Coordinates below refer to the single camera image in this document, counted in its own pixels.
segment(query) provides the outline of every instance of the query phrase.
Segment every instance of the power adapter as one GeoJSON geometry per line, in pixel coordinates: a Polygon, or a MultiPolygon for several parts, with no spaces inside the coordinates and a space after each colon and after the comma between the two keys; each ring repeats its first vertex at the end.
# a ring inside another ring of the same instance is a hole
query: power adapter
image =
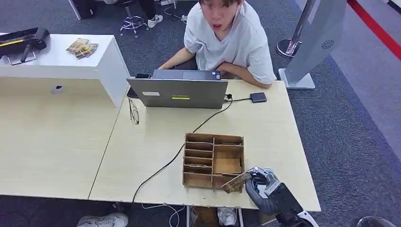
{"type": "Polygon", "coordinates": [[[251,101],[252,101],[252,103],[264,103],[267,101],[267,98],[266,98],[266,95],[264,94],[264,92],[252,93],[251,101]]]}

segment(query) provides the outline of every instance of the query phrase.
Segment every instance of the shoe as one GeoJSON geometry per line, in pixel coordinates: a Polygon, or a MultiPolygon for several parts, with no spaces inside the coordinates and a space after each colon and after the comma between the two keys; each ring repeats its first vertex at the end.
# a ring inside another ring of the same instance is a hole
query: shoe
{"type": "Polygon", "coordinates": [[[77,227],[126,227],[128,217],[123,213],[113,213],[103,217],[85,216],[77,227]]]}
{"type": "Polygon", "coordinates": [[[162,15],[155,15],[151,20],[148,20],[148,26],[150,28],[153,28],[156,26],[158,23],[162,22],[163,16],[162,15]]]}

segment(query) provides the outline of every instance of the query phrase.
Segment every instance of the laptop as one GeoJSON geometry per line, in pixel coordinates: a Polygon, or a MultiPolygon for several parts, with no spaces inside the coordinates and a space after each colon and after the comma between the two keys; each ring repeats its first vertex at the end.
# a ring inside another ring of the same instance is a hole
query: laptop
{"type": "Polygon", "coordinates": [[[127,81],[146,107],[220,109],[228,85],[219,71],[203,70],[154,70],[127,81]]]}

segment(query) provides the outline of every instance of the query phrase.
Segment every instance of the sneaker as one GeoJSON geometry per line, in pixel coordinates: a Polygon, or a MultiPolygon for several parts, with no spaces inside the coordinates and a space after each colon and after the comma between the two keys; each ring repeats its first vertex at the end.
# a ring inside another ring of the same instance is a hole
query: sneaker
{"type": "Polygon", "coordinates": [[[113,213],[103,217],[85,216],[77,227],[126,227],[128,217],[123,213],[113,213]]]}
{"type": "Polygon", "coordinates": [[[148,26],[150,28],[153,28],[156,26],[158,23],[162,22],[163,16],[162,15],[155,15],[151,20],[148,20],[148,26]]]}

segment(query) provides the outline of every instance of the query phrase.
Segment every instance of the robotic hand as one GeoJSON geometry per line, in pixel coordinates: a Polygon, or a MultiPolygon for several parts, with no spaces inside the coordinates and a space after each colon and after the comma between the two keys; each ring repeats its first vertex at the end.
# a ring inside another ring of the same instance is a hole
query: robotic hand
{"type": "Polygon", "coordinates": [[[271,169],[254,167],[246,173],[246,192],[261,212],[275,215],[283,227],[318,227],[271,169]]]}

